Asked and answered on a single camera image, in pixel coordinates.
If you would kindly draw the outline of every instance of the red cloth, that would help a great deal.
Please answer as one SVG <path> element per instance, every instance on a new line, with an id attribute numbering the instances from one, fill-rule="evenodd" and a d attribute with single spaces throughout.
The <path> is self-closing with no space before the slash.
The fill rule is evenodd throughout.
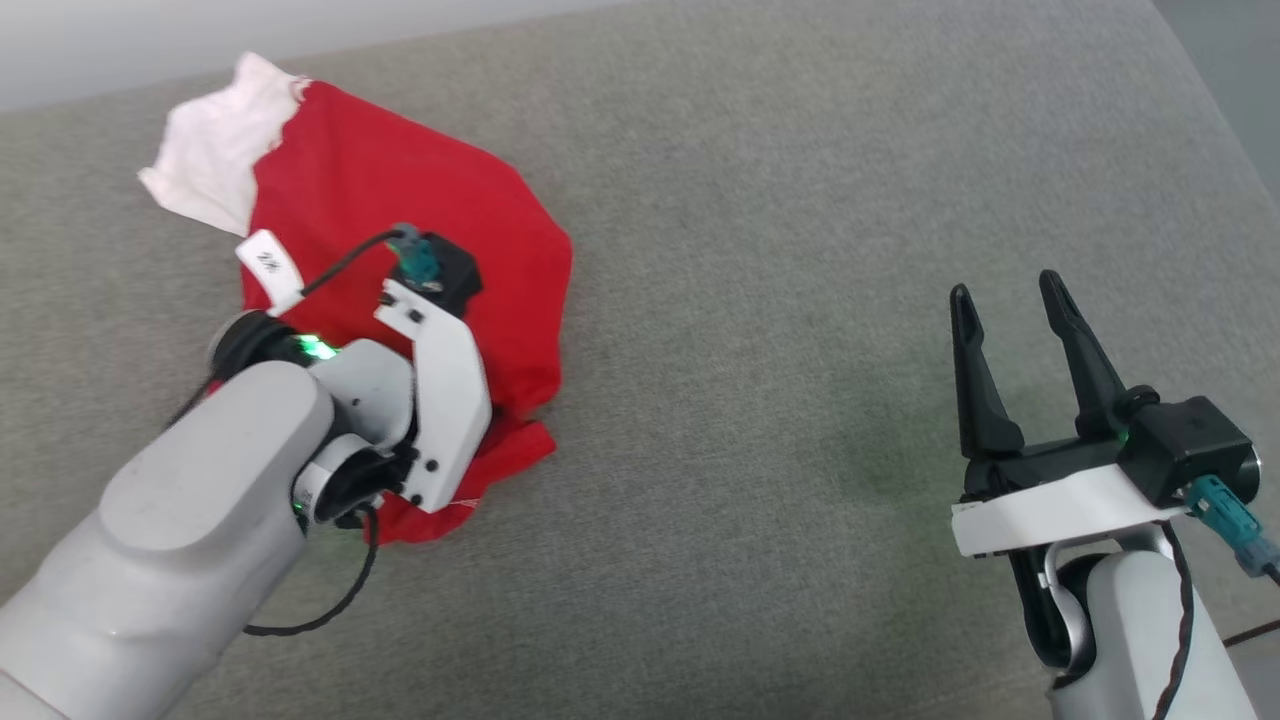
<path id="1" fill-rule="evenodd" d="M 453 502 L 428 514 L 388 493 L 381 542 L 424 542 L 461 525 L 494 482 L 556 448 L 530 413 L 559 389 L 559 325 L 572 250 L 513 168 L 324 82 L 311 82 L 280 145 L 253 169 L 250 231 L 270 229 L 303 282 L 365 238 L 398 222 L 435 232 L 471 252 L 484 290 L 463 320 L 484 359 L 495 406 Z M 371 338 L 408 355 L 407 338 L 374 319 L 390 250 L 365 252 L 284 315 L 330 345 Z M 270 306 L 242 270 L 244 307 Z"/>

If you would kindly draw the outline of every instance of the white fabric trim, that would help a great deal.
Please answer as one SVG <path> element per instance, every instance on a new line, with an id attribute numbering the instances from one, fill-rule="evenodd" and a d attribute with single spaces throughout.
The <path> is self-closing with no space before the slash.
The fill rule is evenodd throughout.
<path id="1" fill-rule="evenodd" d="M 161 208 L 244 237 L 253 165 L 280 143 L 308 82 L 244 53 L 229 86 L 169 111 L 155 165 L 138 179 Z"/>

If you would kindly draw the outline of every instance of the white tag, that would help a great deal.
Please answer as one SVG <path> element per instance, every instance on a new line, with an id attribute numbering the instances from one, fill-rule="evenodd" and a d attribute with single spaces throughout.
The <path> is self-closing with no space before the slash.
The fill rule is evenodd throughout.
<path id="1" fill-rule="evenodd" d="M 244 238 L 236 246 L 236 256 L 266 290 L 271 299 L 270 315 L 279 316 L 302 300 L 302 275 L 271 231 L 257 231 Z"/>

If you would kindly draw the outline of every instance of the green light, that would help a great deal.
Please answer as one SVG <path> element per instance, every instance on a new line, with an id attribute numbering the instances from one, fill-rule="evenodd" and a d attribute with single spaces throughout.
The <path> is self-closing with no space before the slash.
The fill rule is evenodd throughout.
<path id="1" fill-rule="evenodd" d="M 298 343 L 302 346 L 302 352 L 315 357 L 316 360 L 329 360 L 330 357 L 337 357 L 338 351 L 325 345 L 323 340 L 314 334 L 300 334 L 297 336 Z"/>

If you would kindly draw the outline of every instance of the gray table surface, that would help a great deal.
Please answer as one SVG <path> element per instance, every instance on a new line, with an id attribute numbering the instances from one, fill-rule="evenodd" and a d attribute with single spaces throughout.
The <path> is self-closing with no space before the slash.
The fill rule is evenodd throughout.
<path id="1" fill-rule="evenodd" d="M 1147 0 L 658 1 L 284 67 L 509 160 L 572 236 L 561 450 L 183 720 L 1046 717 L 1007 568 L 950 536 L 956 282 L 1029 439 L 1074 415 L 1050 266 L 1126 382 L 1280 447 L 1280 213 Z M 0 117 L 0 596 L 237 309 L 234 238 L 133 178 L 224 82 Z M 1181 530 L 1224 633 L 1277 612 Z M 361 552 L 321 533 L 262 620 Z"/>

